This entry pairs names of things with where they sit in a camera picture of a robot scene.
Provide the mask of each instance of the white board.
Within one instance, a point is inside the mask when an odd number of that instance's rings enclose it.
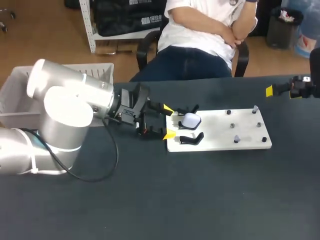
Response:
[[[254,150],[270,149],[270,140],[266,125],[260,110],[256,114],[251,109],[211,110],[198,111],[196,114],[201,117],[201,124],[196,130],[179,129],[178,122],[184,116],[173,113],[166,117],[166,128],[176,132],[176,137],[167,140],[169,152],[201,152],[201,151],[225,151],[225,150]],[[204,133],[204,138],[199,145],[181,144],[180,136],[196,138],[198,134]],[[238,143],[234,143],[235,136],[240,137]]]

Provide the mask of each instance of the black bag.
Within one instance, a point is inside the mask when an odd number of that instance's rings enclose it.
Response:
[[[151,12],[162,15],[165,11],[164,0],[95,0],[94,13],[136,14]]]
[[[134,33],[161,25],[166,0],[94,0],[93,13],[103,37]]]
[[[69,9],[80,9],[79,0],[64,0],[64,6]]]
[[[96,28],[99,35],[109,37],[159,28],[161,20],[161,15],[148,15],[143,17],[109,16],[97,21]]]

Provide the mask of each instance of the white plastic crate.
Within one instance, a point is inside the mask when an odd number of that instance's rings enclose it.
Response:
[[[114,64],[69,64],[64,65],[81,73],[113,84]],[[0,90],[0,122],[6,128],[37,129],[40,119],[40,105],[27,95],[27,83],[33,66],[17,66],[12,70]],[[100,126],[94,119],[91,126]]]

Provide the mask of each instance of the black tabletop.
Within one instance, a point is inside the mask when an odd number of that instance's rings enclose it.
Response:
[[[259,106],[272,148],[170,153],[112,126],[114,176],[0,176],[3,240],[319,240],[320,99],[265,97],[289,77],[146,83],[154,101],[200,110]],[[116,84],[133,89],[133,83]],[[162,117],[150,117],[159,125]],[[114,146],[91,128],[73,171],[103,174]]]

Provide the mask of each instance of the white t-shirt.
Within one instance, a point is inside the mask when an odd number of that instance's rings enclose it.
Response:
[[[194,31],[176,24],[168,11],[179,7],[191,7],[230,27],[240,16],[245,1],[238,0],[238,3],[232,6],[230,0],[167,0],[164,15],[169,19],[169,23],[162,31],[158,50],[162,51],[169,46],[199,49],[221,57],[231,69],[231,60],[235,56],[236,50],[226,44],[221,36]]]

